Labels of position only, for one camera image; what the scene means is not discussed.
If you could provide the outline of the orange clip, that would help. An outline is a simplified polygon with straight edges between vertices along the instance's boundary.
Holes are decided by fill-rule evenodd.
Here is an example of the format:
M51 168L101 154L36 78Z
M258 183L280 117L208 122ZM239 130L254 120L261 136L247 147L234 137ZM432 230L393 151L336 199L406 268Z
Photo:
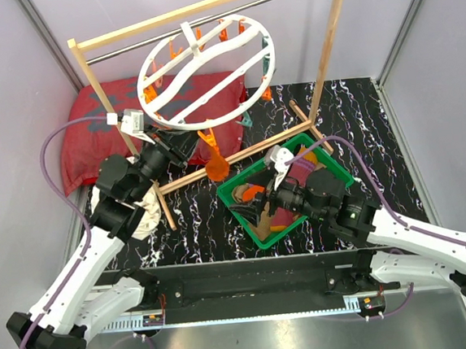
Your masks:
M201 138L210 148L216 151L219 150L217 139L212 128L209 128L207 132L199 130L198 137Z

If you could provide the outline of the white round sock hanger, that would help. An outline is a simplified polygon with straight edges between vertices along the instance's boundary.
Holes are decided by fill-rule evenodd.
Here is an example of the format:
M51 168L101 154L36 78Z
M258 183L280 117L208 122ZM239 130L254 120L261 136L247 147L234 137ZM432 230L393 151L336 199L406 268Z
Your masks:
M159 114L192 76L228 71L232 73L171 119ZM272 35L258 20L227 15L203 34L197 34L190 23L184 22L176 33L157 42L144 59L137 74L137 96L145 116L156 124L168 129L204 130L236 120L260 99L270 98L269 85L275 71ZM174 75L173 81L159 95L155 88L161 87L166 75ZM252 80L255 92L238 109L215 119L186 122L186 117L239 76L244 76L244 81Z

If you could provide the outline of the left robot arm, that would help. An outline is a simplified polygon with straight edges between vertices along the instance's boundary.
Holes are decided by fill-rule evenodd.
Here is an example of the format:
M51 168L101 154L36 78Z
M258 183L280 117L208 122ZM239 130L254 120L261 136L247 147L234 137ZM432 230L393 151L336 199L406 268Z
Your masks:
M133 160L105 158L96 186L99 200L85 233L64 269L28 312L14 312L7 331L19 349L86 349L110 322L132 308L158 302L156 277L127 271L108 291L85 299L103 270L134 235L145 213L141 201L170 164L185 166L198 144L196 133L152 129Z

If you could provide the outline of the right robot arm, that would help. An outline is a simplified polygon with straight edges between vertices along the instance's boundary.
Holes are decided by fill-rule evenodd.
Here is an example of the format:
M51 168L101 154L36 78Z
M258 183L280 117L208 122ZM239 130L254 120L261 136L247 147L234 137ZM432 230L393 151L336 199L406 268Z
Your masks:
M466 297L466 232L447 229L350 196L343 181L325 169L305 185L284 180L230 210L257 225L265 209L285 209L322 221L329 232L359 248L351 281L360 290L377 283L446 286Z

